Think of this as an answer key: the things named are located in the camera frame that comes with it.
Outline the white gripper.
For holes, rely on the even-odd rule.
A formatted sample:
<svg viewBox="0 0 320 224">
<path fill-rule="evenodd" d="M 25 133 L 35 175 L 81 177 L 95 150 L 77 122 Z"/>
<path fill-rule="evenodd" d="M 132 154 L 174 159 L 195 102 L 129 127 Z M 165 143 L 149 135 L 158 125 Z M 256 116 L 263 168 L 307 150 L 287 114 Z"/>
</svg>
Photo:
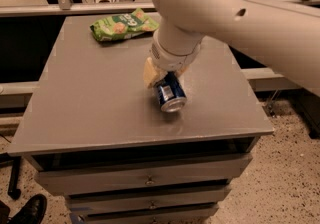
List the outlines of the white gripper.
<svg viewBox="0 0 320 224">
<path fill-rule="evenodd" d="M 180 77 L 195 60 L 200 48 L 201 35 L 198 33 L 158 29 L 153 35 L 152 58 L 148 57 L 144 64 L 145 87 L 152 88 L 167 75 L 167 71 L 174 71 L 174 75 Z"/>
</svg>

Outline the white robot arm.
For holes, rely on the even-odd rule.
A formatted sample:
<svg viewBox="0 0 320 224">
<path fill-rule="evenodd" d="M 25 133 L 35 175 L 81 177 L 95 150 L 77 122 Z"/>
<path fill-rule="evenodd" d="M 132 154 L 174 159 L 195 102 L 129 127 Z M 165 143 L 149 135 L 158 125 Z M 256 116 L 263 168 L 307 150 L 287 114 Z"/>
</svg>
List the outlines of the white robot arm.
<svg viewBox="0 0 320 224">
<path fill-rule="evenodd" d="M 151 48 L 154 65 L 177 71 L 220 40 L 315 95 L 320 95 L 320 14 L 278 0 L 152 0 L 161 16 Z"/>
</svg>

